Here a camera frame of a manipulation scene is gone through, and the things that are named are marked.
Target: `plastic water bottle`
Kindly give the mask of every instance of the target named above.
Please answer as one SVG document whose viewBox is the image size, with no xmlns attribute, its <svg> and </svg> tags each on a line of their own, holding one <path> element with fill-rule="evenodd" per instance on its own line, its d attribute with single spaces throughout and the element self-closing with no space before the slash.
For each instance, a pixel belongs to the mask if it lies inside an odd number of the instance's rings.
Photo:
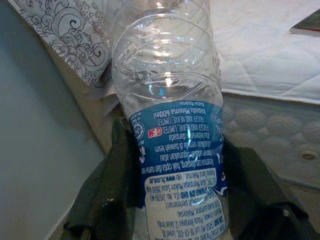
<svg viewBox="0 0 320 240">
<path fill-rule="evenodd" d="M 228 229 L 223 97 L 208 0 L 108 0 L 112 78 L 140 150 L 134 239 Z"/>
</svg>

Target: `halal logo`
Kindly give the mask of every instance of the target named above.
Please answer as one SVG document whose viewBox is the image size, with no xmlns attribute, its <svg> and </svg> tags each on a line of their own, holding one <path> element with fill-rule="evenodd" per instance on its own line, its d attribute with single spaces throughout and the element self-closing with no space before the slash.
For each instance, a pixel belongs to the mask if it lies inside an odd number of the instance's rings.
<svg viewBox="0 0 320 240">
<path fill-rule="evenodd" d="M 139 141 L 145 133 L 145 126 L 142 124 L 142 122 L 137 122 L 134 124 L 133 130 L 136 140 Z"/>
</svg>

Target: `bottle label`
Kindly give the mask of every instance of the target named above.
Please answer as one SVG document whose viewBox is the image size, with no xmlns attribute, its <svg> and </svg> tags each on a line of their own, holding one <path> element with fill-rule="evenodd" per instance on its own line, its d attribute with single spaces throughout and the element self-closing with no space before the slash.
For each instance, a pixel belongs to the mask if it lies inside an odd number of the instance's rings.
<svg viewBox="0 0 320 240">
<path fill-rule="evenodd" d="M 222 114 L 214 104 L 183 100 L 130 117 L 150 240 L 211 240 L 225 231 Z"/>
</svg>

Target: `white bed sheet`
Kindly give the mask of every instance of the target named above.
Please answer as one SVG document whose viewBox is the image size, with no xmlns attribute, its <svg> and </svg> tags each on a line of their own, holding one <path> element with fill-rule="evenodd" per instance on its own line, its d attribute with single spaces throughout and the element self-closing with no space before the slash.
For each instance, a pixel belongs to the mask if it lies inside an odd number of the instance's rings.
<svg viewBox="0 0 320 240">
<path fill-rule="evenodd" d="M 320 37 L 289 32 L 319 8 L 319 0 L 211 0 L 222 90 L 320 104 Z"/>
</svg>

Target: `white mattress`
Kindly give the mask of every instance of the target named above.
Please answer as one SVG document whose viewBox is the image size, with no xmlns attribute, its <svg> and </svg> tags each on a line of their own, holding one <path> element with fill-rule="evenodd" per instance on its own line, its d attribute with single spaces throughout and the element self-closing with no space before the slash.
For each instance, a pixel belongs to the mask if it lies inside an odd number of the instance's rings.
<svg viewBox="0 0 320 240">
<path fill-rule="evenodd" d="M 225 93 L 320 104 L 320 37 L 289 29 L 319 0 L 211 0 Z"/>
<path fill-rule="evenodd" d="M 320 190 L 320 108 L 224 94 L 224 134 L 255 149 L 283 179 Z"/>
</svg>

